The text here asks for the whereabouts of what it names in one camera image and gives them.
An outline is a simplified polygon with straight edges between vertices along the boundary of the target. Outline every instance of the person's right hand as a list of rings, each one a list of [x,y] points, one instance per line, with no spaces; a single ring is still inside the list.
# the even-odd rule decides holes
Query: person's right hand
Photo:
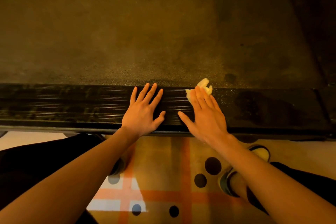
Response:
[[[203,88],[196,86],[191,91],[191,104],[195,122],[183,112],[178,112],[178,115],[196,138],[215,148],[218,142],[232,137],[226,130],[225,116],[212,95],[209,96]]]

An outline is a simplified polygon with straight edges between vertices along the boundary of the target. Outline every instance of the person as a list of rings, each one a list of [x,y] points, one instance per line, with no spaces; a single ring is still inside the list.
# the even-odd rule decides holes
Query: person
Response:
[[[57,141],[48,142],[53,151],[46,150],[46,153],[36,154],[45,158],[43,163],[39,157],[31,155],[33,160],[27,158],[27,163],[22,163],[20,156],[29,156],[27,148],[23,151],[20,147],[16,147],[0,154],[1,176],[6,172],[12,172],[11,177],[16,177],[12,180],[16,183],[20,177],[22,178],[22,173],[24,177],[30,177],[26,188],[21,188],[21,191],[16,193],[16,199],[10,197],[8,193],[8,188],[11,188],[8,184],[12,183],[3,182],[0,178],[2,180],[0,186],[7,184],[7,192],[2,190],[1,196],[10,201],[7,205],[3,205],[0,211],[0,222],[6,224],[76,223],[83,218],[88,218],[85,208],[118,158],[139,137],[154,131],[164,120],[165,112],[153,120],[154,109],[163,94],[161,89],[150,102],[156,88],[157,84],[154,84],[149,90],[147,83],[137,98],[137,88],[134,88],[121,128],[105,141],[99,137],[91,138],[90,135],[86,135],[80,140],[72,139],[75,146],[69,146],[69,148],[57,147]],[[197,86],[191,91],[191,104],[195,111],[194,122],[183,112],[178,112],[178,115],[196,138],[210,145],[232,165],[231,171],[227,174],[230,182],[226,185],[235,196],[251,201],[251,195],[253,195],[254,204],[279,224],[336,223],[335,203],[333,205],[332,202],[318,196],[285,174],[276,165],[268,163],[267,159],[254,154],[253,150],[245,149],[233,135],[227,132],[225,116],[212,95],[208,96]],[[19,158],[16,161],[11,152],[18,153],[18,149],[21,155],[15,156]],[[61,161],[58,161],[60,163],[53,162],[56,155],[60,155]],[[77,156],[71,161],[70,155]],[[326,194],[331,194],[329,200],[335,202],[336,197],[332,186],[335,181],[321,178],[329,182],[329,191]],[[323,187],[324,184],[315,184],[315,187],[318,186]]]

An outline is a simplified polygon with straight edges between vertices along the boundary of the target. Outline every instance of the pant leg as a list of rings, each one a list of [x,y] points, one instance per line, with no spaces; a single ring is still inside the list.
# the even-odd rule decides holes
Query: pant leg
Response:
[[[336,206],[336,190],[334,189],[336,187],[336,180],[321,175],[296,170],[279,162],[271,162],[271,165],[292,177],[303,186],[309,188],[312,192],[316,193],[332,205]],[[247,187],[246,192],[250,204],[267,213],[249,187]]]
[[[0,151],[0,210],[102,141],[96,135],[78,134],[61,140]],[[85,211],[79,222],[96,223],[92,220]]]

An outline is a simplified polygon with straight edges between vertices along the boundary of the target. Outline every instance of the tiled floor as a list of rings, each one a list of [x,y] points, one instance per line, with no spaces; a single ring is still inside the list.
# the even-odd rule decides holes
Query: tiled floor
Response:
[[[61,138],[63,134],[57,133],[9,132],[0,138],[0,150]],[[268,147],[271,161],[336,179],[334,142],[256,143]],[[142,137],[131,152],[126,171],[120,178],[106,178],[88,205],[100,224],[274,223],[253,206],[220,191],[220,174],[211,175],[207,170],[223,172],[228,163],[195,138]],[[220,165],[212,162],[212,170],[206,170],[205,161],[210,157],[217,158]],[[197,174],[206,177],[202,188],[195,185]]]

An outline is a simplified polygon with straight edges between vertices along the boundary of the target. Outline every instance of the skin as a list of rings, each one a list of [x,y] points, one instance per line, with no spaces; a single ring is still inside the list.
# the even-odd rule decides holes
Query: skin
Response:
[[[30,190],[2,211],[0,220],[10,224],[74,223],[85,210],[121,154],[142,135],[154,131],[165,112],[153,120],[160,101],[160,90],[153,102],[157,85],[147,93],[149,84],[130,106],[122,127],[106,141],[82,154]],[[314,194],[271,164],[246,150],[226,130],[225,116],[213,96],[198,86],[191,91],[195,122],[184,113],[178,115],[190,132],[218,151],[240,173],[270,216],[277,223],[335,223],[336,207]]]

